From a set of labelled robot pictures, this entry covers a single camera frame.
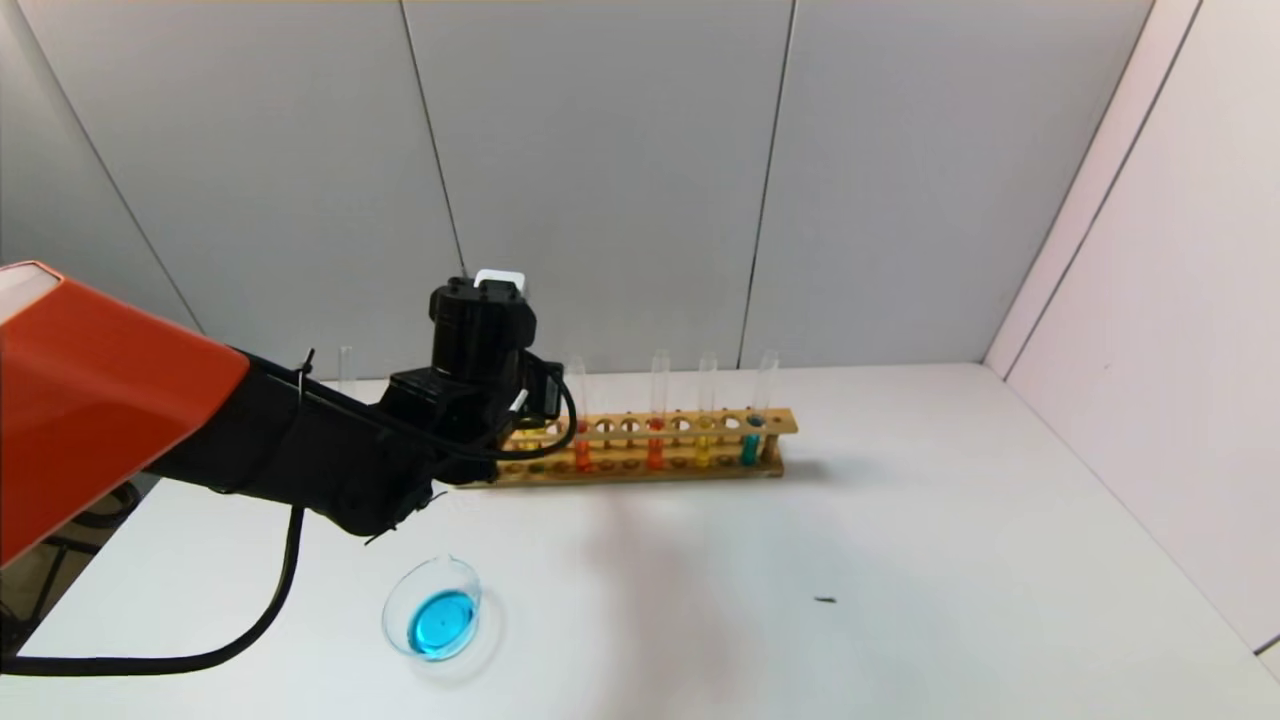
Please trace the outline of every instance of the test tube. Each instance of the test tube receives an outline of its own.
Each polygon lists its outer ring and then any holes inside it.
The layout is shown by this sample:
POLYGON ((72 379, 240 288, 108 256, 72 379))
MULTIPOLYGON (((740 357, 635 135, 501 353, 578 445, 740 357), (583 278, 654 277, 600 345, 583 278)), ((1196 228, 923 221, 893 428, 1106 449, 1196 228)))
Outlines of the test tube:
MULTIPOLYGON (((586 365, 580 355, 568 359, 564 382, 568 383, 568 391, 573 395, 573 405, 577 409, 577 432, 585 433, 591 428, 591 421, 586 419, 586 365)), ((591 443, 589 441, 573 441, 573 464, 579 473, 591 471, 591 443)))
MULTIPOLYGON (((760 369, 755 373, 755 395, 751 397, 751 413, 746 416, 746 424, 764 427, 764 413, 769 409, 769 395, 773 392, 773 375, 778 369, 778 351, 765 350, 760 357, 760 369)), ((746 436, 742 438, 742 465, 755 465, 760 436, 746 436)))
MULTIPOLYGON (((649 429, 660 430, 667 425, 667 375, 671 374, 671 356, 666 350, 653 354, 649 373, 649 429)), ((662 470, 662 438, 649 438, 650 470, 662 470)))
MULTIPOLYGON (((703 352, 698 361, 698 429, 707 432, 716 428, 716 354, 703 352)), ((699 436, 694 439, 694 465, 709 468, 712 464, 712 438, 699 436)))
POLYGON ((351 351, 349 345, 338 348, 338 392, 347 397, 356 393, 356 365, 352 363, 351 351))

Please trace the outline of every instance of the wooden test tube rack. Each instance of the wooden test tube rack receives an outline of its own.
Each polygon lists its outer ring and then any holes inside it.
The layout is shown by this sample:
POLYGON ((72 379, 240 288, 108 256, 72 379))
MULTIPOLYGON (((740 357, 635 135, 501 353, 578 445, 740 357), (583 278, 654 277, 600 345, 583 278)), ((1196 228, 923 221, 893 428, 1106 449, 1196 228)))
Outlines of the wooden test tube rack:
MULTIPOLYGON (((577 433, 568 447, 540 460, 498 462, 498 479, 492 484, 474 483, 462 488, 485 487, 545 487, 582 486, 632 482, 701 480, 730 478, 781 478, 783 474, 778 436, 799 432, 795 415, 786 407, 772 407, 764 413, 754 410, 718 410, 713 413, 668 413, 664 429, 650 430, 649 416, 636 413, 588 415, 588 430, 577 433), (763 425, 751 425, 748 418, 759 415, 763 425), (701 418, 712 418, 714 425, 699 428, 701 418), (742 446, 748 436, 759 436, 756 460, 753 465, 741 461, 742 446), (695 439, 710 438, 709 464, 696 462, 695 439), (649 468, 649 439, 662 438, 662 469, 649 468), (591 469, 579 471, 573 446, 580 441, 590 445, 591 469)), ((561 437, 561 418, 541 430, 517 430, 507 441, 506 450, 534 450, 556 442, 561 437)))

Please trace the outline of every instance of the white tabletop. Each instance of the white tabletop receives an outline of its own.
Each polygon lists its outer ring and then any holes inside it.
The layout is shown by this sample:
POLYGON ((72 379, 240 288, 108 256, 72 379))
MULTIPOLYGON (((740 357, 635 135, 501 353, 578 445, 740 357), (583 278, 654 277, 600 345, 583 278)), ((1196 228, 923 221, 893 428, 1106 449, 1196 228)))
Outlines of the white tabletop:
MULTIPOLYGON (((750 373, 721 380, 722 405, 746 404, 750 373)), ((593 383, 595 411, 648 397, 644 375, 593 383)), ((672 386, 690 405, 691 377, 672 386)), ((454 491, 369 547, 308 515, 288 605, 236 660, 168 678, 6 676, 0 706, 165 720, 1280 717, 1280 683, 988 370, 785 370, 774 404, 800 423, 781 480, 454 491), (444 552, 486 592, 492 655, 467 676, 424 675, 379 625, 396 580, 444 552)), ((229 641, 271 594, 287 515, 161 482, 24 653, 229 641)))

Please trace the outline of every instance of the glass petri dish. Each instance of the glass petri dish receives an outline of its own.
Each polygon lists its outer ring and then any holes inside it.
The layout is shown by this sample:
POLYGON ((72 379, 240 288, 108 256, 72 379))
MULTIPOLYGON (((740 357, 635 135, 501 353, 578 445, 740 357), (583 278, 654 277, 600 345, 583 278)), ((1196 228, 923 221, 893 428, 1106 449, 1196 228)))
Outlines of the glass petri dish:
POLYGON ((475 637, 480 577, 452 555, 433 557, 396 583, 383 606, 383 634, 402 655, 439 662, 475 637))

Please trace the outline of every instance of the blue liquid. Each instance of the blue liquid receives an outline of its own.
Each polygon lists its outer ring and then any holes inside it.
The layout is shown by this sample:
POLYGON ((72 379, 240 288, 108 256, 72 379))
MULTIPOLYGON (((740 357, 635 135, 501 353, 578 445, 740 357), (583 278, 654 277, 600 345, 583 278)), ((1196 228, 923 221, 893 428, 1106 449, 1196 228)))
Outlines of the blue liquid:
POLYGON ((475 609, 471 597, 458 591, 431 596, 408 623, 408 646, 428 660, 453 657, 475 634, 475 609))
MULTIPOLYGON (((746 423, 753 428, 760 428, 764 425, 764 418, 759 415, 751 415, 746 419, 746 423)), ((760 446, 760 436, 746 436, 742 438, 742 457, 740 461, 745 468, 755 465, 756 450, 760 446)))

